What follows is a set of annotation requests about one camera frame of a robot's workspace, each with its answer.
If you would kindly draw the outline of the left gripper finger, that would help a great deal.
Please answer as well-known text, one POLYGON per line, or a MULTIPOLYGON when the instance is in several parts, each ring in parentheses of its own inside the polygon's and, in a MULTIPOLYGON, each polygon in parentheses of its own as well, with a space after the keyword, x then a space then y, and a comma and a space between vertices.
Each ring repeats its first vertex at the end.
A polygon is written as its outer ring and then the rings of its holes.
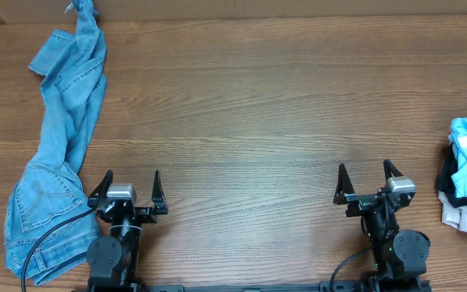
POLYGON ((102 198, 107 197, 107 191, 113 182, 113 171, 108 170, 101 182, 97 185, 94 191, 88 197, 88 207, 97 207, 102 198))
POLYGON ((155 214, 167 214, 168 205, 161 185, 160 172, 156 170, 152 186, 152 202, 155 214))

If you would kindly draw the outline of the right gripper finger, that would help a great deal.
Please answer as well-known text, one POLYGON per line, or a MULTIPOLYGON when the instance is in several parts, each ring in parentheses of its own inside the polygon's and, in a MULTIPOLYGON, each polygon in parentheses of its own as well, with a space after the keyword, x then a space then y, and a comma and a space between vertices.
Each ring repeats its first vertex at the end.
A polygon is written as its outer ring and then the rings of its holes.
POLYGON ((333 197, 334 204, 347 204, 351 201, 351 197, 355 196, 353 185, 349 178, 349 174, 344 164, 339 165, 338 179, 335 195, 333 197))
POLYGON ((385 174, 385 180, 388 181, 390 178, 401 177, 402 173, 393 165, 389 159, 383 161, 383 171, 385 174))

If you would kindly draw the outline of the blue denim jeans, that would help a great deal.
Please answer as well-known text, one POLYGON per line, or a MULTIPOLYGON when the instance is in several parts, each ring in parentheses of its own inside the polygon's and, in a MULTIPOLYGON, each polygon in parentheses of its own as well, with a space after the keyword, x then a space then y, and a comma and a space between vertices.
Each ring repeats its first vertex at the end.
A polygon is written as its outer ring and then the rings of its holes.
POLYGON ((54 30, 29 65, 44 78, 45 114, 37 152, 10 195, 3 232, 6 267, 37 286, 84 263, 100 234, 79 171, 105 98, 105 35, 91 0, 73 1, 71 8, 76 31, 54 30))

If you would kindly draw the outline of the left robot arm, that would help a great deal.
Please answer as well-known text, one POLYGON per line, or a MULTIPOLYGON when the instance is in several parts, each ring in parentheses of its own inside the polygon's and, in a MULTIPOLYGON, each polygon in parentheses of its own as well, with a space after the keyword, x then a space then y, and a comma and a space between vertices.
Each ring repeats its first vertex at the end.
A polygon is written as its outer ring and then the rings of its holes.
POLYGON ((136 276, 142 226, 156 224, 157 217, 169 212, 156 172, 152 186, 152 206, 135 204, 135 186, 114 183, 109 170, 88 198, 88 207, 96 216, 109 223, 109 234, 94 239, 87 250, 90 266, 89 291, 147 291, 147 286, 136 276))

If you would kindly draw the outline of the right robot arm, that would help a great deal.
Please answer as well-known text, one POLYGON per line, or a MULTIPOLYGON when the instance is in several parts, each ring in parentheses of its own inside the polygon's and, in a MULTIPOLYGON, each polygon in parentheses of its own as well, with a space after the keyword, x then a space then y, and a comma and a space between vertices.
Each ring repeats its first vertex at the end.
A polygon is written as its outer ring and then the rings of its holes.
POLYGON ((358 217, 362 232, 370 246, 342 261, 328 282, 328 291, 431 292, 429 281, 423 281, 431 241, 422 232, 401 230, 396 212, 410 205, 416 186, 390 160, 383 161, 385 184, 375 194, 359 195, 353 188, 347 169, 339 165, 333 203, 347 207, 347 217, 358 217), (362 273, 357 281, 338 281, 336 275, 350 261, 371 252, 375 270, 362 273))

